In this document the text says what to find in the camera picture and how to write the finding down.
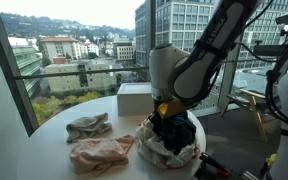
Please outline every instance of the white cloth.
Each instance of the white cloth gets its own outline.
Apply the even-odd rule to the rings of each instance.
[[[76,119],[66,126],[66,131],[69,134],[66,142],[77,142],[112,129],[111,123],[104,123],[107,120],[107,113],[94,117],[81,117]]]
[[[181,168],[199,154],[199,143],[196,139],[184,147],[178,155],[165,148],[163,141],[153,132],[153,124],[144,120],[137,128],[135,144],[139,156],[157,167],[164,169]]]

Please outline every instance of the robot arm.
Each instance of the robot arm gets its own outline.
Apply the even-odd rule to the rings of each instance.
[[[264,0],[220,0],[191,54],[172,44],[150,53],[150,75],[155,111],[162,118],[183,112],[205,99],[235,39]]]

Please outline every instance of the gray cloth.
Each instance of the gray cloth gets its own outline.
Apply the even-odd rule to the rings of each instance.
[[[66,130],[69,134],[66,142],[74,143],[112,129],[111,123],[104,123],[107,119],[107,113],[94,117],[81,117],[76,119],[66,126]]]

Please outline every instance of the rooftop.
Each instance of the rooftop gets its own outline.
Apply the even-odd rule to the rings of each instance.
[[[51,37],[44,38],[42,42],[78,42],[78,40],[71,37]]]

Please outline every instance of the floor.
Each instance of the floor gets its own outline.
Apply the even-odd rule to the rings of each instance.
[[[251,112],[235,109],[220,114],[199,117],[206,133],[206,153],[212,154],[219,144],[228,145],[265,160],[276,153],[279,144],[280,121],[263,116],[264,129],[268,142],[261,139]]]

